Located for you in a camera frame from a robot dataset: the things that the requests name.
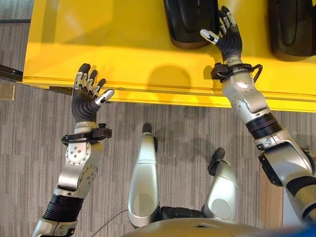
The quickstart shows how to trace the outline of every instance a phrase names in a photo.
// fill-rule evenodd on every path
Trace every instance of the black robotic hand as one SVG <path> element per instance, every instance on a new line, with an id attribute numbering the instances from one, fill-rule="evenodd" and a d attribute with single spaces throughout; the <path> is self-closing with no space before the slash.
<path id="1" fill-rule="evenodd" d="M 105 79 L 101 79 L 99 83 L 94 86 L 93 83 L 97 76 L 97 71 L 93 70 L 88 78 L 90 68 L 90 64 L 84 63 L 76 75 L 71 104 L 72 113 L 76 122 L 96 122 L 97 111 L 114 95 L 114 90 L 108 89 L 99 96 Z"/>
<path id="2" fill-rule="evenodd" d="M 225 6 L 222 6 L 222 10 L 218 10 L 218 14 L 223 22 L 220 26 L 222 37 L 206 29 L 202 29 L 200 34 L 207 41 L 218 47 L 222 53 L 223 61 L 231 56 L 240 58 L 242 41 L 236 20 L 233 14 Z"/>

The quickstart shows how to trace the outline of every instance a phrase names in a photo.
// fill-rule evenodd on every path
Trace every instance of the robotic arm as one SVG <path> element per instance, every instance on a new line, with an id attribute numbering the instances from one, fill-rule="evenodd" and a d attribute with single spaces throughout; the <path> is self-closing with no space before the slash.
<path id="1" fill-rule="evenodd" d="M 255 88 L 261 65 L 252 67 L 241 61 L 242 41 L 236 20 L 225 6 L 219 10 L 221 34 L 202 29 L 200 34 L 216 45 L 224 64 L 217 63 L 211 72 L 219 79 L 224 95 L 229 99 L 234 113 L 245 123 L 262 151 L 259 161 L 269 180 L 283 186 L 299 219 L 316 222 L 316 177 L 311 157 L 282 128 L 272 115 L 264 96 Z M 251 77 L 250 73 L 258 69 Z"/>
<path id="2" fill-rule="evenodd" d="M 62 138 L 62 143 L 67 145 L 66 163 L 32 237 L 73 235 L 83 200 L 98 171 L 97 163 L 103 151 L 100 141 L 112 135 L 104 123 L 97 127 L 96 113 L 114 95 L 114 91 L 109 89 L 98 96 L 105 79 L 93 86 L 97 71 L 93 70 L 88 78 L 89 70 L 90 65 L 85 63 L 76 75 L 72 98 L 75 132 Z"/>

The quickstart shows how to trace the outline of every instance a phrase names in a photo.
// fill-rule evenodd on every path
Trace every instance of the wooden floor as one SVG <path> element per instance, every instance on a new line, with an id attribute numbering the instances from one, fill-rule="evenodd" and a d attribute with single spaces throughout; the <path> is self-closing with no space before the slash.
<path id="1" fill-rule="evenodd" d="M 32 0 L 0 2 L 0 19 L 31 16 Z M 23 70 L 28 24 L 0 24 L 0 64 Z M 70 96 L 24 85 L 14 101 L 0 101 L 0 236 L 30 236 L 52 196 L 65 162 L 60 138 L 73 132 Z M 306 149 L 316 150 L 316 114 L 274 112 Z M 230 109 L 109 103 L 98 122 L 113 130 L 87 196 L 74 236 L 91 236 L 127 208 L 131 172 L 143 123 L 158 137 L 160 204 L 200 209 L 212 178 L 208 160 L 218 147 L 237 174 L 237 221 L 258 220 L 259 152 L 246 127 Z M 127 213 L 96 236 L 133 230 Z"/>

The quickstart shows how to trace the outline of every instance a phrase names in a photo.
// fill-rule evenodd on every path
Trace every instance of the wooden baseboard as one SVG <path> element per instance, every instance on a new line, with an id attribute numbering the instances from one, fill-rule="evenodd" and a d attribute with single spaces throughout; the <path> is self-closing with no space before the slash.
<path id="1" fill-rule="evenodd" d="M 260 168 L 259 219 L 265 228 L 276 228 L 283 220 L 283 187 L 273 185 Z"/>

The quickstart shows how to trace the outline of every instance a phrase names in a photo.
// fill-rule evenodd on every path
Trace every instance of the yellow tabletop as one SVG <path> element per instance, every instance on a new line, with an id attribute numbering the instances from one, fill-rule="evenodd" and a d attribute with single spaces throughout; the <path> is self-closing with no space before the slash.
<path id="1" fill-rule="evenodd" d="M 235 15 L 243 62 L 263 65 L 256 87 L 271 109 L 316 112 L 316 57 L 272 56 L 268 1 L 218 2 Z M 221 61 L 213 45 L 184 50 L 171 43 L 163 0 L 36 0 L 23 83 L 69 87 L 86 62 L 116 90 L 114 101 L 230 107 L 220 82 L 210 78 Z"/>

